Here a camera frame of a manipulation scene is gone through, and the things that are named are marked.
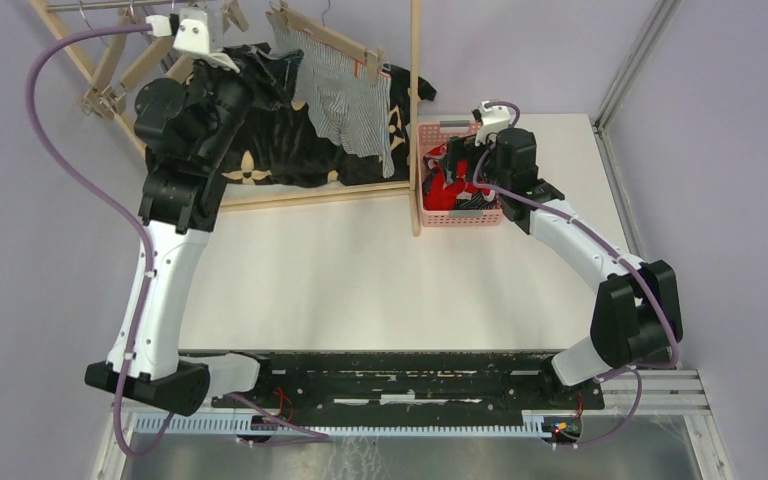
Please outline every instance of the striped cloth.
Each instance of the striped cloth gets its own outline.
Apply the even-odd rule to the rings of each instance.
[[[301,50],[294,102],[306,102],[317,136],[358,157],[377,155],[382,175],[395,172],[390,155],[390,76],[378,75],[373,85],[366,65],[293,28],[284,31],[268,16],[280,52]]]

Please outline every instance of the wooden hanger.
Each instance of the wooden hanger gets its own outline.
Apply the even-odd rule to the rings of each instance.
[[[272,6],[272,12],[267,12],[266,15],[277,19],[278,25],[284,31],[289,28],[299,30],[314,40],[330,45],[354,58],[366,65],[366,78],[370,83],[375,83],[378,80],[386,57],[386,52],[383,49],[370,50],[342,33],[322,25],[319,21],[293,10],[284,0],[281,0],[280,7]]]

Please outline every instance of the pink basket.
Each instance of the pink basket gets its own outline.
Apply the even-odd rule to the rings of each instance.
[[[464,137],[478,132],[481,124],[469,121],[442,121],[419,124],[419,142],[417,142],[417,164],[419,175],[416,186],[416,200],[424,227],[490,226],[502,222],[502,209],[492,210],[426,210],[422,195],[422,182],[428,176],[428,166],[423,161],[426,153],[446,143],[452,137]]]

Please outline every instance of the wooden frame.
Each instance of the wooden frame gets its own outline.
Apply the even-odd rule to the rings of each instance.
[[[57,12],[49,11],[51,4],[48,0],[29,0],[34,11],[51,31],[54,38],[61,40],[73,32],[66,23],[60,18]],[[419,108],[419,13],[420,0],[411,0],[411,132],[410,138],[416,139],[417,135],[417,109]],[[239,8],[236,0],[232,0],[225,6],[225,30],[231,24],[236,25],[241,30],[248,28],[248,22]],[[368,71],[376,73],[380,71],[384,62],[384,52],[381,49],[375,51],[366,49],[359,43],[338,35],[330,29],[322,29],[319,25],[304,22],[299,17],[290,15],[288,22],[292,25],[304,26],[306,31],[323,36],[330,42],[336,44],[359,61],[363,61]],[[89,108],[100,116],[113,120],[119,128],[128,137],[128,140],[137,149],[140,156],[145,154],[145,144],[134,133],[134,118],[124,111],[124,98],[112,95],[112,89],[109,86],[112,79],[112,72],[121,59],[121,49],[124,42],[113,42],[111,47],[105,51],[99,65],[93,64],[86,51],[80,45],[72,45],[66,48],[66,53],[72,60],[72,63],[78,68],[78,71],[84,76],[90,85],[90,90],[81,99],[84,108]],[[160,58],[171,50],[172,39],[159,39],[153,42],[145,52],[130,65],[122,75],[119,83],[126,91],[136,88],[137,84],[145,78],[148,73],[159,63]],[[182,57],[167,72],[166,76],[178,81],[186,79],[192,71],[192,60]],[[260,195],[246,198],[225,198],[222,202],[221,211],[240,211],[253,210],[260,208],[273,208],[294,205],[309,205],[314,203],[335,202],[341,200],[359,200],[364,198],[377,198],[383,196],[407,195],[410,204],[411,227],[414,236],[418,236],[421,231],[419,222],[419,213],[416,201],[416,175],[417,159],[416,149],[410,151],[410,180],[407,182],[387,182],[371,185],[360,185],[354,187],[342,187],[339,189],[317,189],[301,190],[299,192],[281,194],[281,195]]]

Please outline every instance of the tabletop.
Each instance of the tabletop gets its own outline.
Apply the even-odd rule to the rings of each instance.
[[[588,117],[523,115],[518,126],[537,138],[541,176],[625,248]],[[507,220],[414,238],[407,196],[224,213],[180,348],[564,349],[588,335],[594,301],[571,267]]]

